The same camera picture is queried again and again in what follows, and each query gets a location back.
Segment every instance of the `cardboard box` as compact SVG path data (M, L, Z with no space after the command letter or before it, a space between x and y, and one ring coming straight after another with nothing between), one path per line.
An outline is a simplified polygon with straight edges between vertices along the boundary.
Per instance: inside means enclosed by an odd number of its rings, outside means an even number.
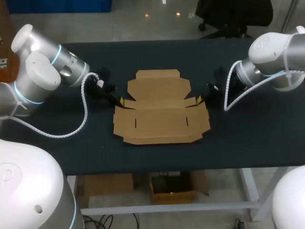
M204 170L189 173L190 190L181 192L158 193L153 185L153 177L149 176L152 202L155 204L188 204L197 199L198 192L209 195L209 185Z
M190 143L210 129L205 103L195 97L189 80L176 69L140 70L128 82L128 93L136 100L125 100L126 109L115 107L113 133L124 142L143 144Z
M19 70L18 56L10 49L16 35L6 2L0 0L0 82L13 82Z
M84 178L84 196L103 196L107 194L133 191L131 173L89 175Z

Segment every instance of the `yellow tab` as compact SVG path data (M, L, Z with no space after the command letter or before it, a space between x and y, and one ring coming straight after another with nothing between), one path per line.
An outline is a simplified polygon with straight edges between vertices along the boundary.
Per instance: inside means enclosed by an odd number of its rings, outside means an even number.
M120 103L122 104L122 106L124 106L124 99L122 97L120 99Z
M201 98L201 95L198 97L198 99L197 99L197 105L199 104L199 103L201 103L202 102L202 98Z

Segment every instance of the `table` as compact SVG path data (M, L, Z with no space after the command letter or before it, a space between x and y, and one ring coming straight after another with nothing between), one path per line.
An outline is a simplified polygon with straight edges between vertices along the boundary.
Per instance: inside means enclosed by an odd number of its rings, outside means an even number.
M190 80L198 96L207 82L214 82L214 70L229 69L247 56L252 40L219 39L150 42L75 43L64 45L90 64L91 69L107 67L118 93L127 95L127 82L139 69L178 69ZM305 88L280 93L262 86L242 99L229 112L209 107L211 130L192 144L132 146L113 136L114 107L107 101L87 98L89 120L77 135L48 139L18 123L3 123L4 140L34 145L48 151L70 176L241 168L249 201L197 205L140 206L85 209L84 214L253 208L252 219L261 220L270 207L272 190L288 166L305 164ZM69 133L83 119L80 90L62 85L31 117L25 120L52 134ZM283 167L275 173L259 198L251 167Z

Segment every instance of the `blue container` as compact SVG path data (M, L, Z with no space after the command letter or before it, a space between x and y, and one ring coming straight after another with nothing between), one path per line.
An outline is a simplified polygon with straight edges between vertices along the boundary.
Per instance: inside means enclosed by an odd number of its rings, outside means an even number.
M7 0L10 13L106 13L112 0Z

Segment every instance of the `open cardboard box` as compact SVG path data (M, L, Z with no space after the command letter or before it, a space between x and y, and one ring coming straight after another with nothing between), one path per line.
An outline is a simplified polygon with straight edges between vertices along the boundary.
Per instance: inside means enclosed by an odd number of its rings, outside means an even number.
M17 78L19 60L10 49L15 35L6 2L0 0L0 82L10 83Z
M143 144L190 143L210 129L205 103L195 97L190 81L180 78L176 69L140 70L128 82L128 93L136 100L125 100L127 109L115 107L113 133L124 142Z
M209 184L205 176L204 170L191 171L188 174L189 185L183 183L184 190L169 191L160 193L154 185L152 175L149 175L149 185L151 190L152 202L155 204L188 204L197 199L198 193L209 195Z

